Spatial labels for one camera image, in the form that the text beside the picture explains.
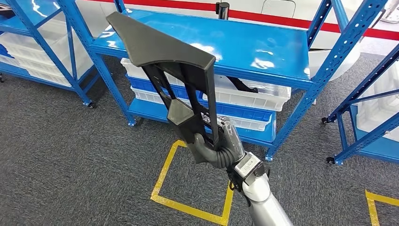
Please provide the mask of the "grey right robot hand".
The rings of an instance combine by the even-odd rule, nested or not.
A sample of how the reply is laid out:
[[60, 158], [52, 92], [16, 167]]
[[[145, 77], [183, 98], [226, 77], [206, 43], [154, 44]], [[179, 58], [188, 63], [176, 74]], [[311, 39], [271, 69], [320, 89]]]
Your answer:
[[188, 144], [196, 163], [210, 163], [218, 169], [229, 168], [242, 159], [245, 155], [242, 142], [235, 126], [227, 116], [217, 117], [217, 125], [221, 126], [223, 133], [219, 140], [219, 149], [211, 149], [205, 144], [201, 134], [194, 135], [194, 143]]

